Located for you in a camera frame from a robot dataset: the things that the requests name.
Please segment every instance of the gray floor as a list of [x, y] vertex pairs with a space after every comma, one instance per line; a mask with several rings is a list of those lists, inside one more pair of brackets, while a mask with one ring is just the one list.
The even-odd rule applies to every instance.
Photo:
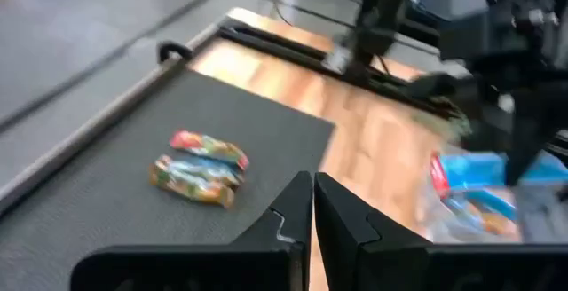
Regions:
[[[348, 23], [353, 22], [358, 8], [356, 0], [281, 1], [288, 21], [326, 36], [343, 34], [346, 28], [286, 5]], [[192, 8], [169, 17], [187, 6]], [[0, 184], [152, 70], [157, 42], [185, 42], [233, 7], [278, 18], [269, 0], [0, 0], [0, 108], [4, 113], [81, 73], [117, 47], [129, 46], [84, 82], [0, 134]], [[164, 20], [169, 21], [167, 26], [150, 30]], [[395, 44], [389, 56], [422, 70], [462, 71], [455, 64], [440, 64], [435, 54], [403, 44]]]

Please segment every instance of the black rubber mat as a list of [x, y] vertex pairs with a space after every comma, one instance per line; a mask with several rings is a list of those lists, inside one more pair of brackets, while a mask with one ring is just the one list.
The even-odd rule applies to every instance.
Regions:
[[[239, 145], [246, 183], [225, 210], [149, 184], [175, 130]], [[215, 79], [162, 86], [0, 219], [0, 290], [65, 290], [89, 252], [117, 244], [224, 243], [256, 220], [298, 170], [315, 171], [333, 126]]]

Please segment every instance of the wooden surface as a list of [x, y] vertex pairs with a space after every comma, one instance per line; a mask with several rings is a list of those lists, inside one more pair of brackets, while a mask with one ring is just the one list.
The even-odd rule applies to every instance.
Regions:
[[[330, 51], [332, 43], [300, 28], [234, 9], [229, 15], [288, 39]], [[386, 59], [394, 75], [419, 72]], [[228, 41], [214, 43], [189, 65], [335, 124], [320, 170], [399, 223], [418, 231], [416, 203], [424, 168], [440, 139], [417, 124], [415, 110], [368, 91]], [[327, 290], [321, 253], [312, 231], [311, 290]]]

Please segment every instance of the blue package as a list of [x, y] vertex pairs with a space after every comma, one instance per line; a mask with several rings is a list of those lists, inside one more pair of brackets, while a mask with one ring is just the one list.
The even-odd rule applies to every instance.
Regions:
[[[497, 153], [441, 154], [432, 159], [430, 174], [440, 195], [504, 187], [506, 156]], [[522, 185], [548, 185], [568, 180], [568, 169], [554, 155], [541, 152], [519, 179]]]

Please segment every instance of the red label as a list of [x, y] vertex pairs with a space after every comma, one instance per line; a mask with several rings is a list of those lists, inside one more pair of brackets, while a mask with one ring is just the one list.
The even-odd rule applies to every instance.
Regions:
[[450, 192], [450, 185], [447, 183], [446, 173], [442, 168], [440, 157], [437, 153], [434, 153], [430, 160], [430, 177], [434, 185], [434, 190], [436, 190], [440, 198], [447, 197]]

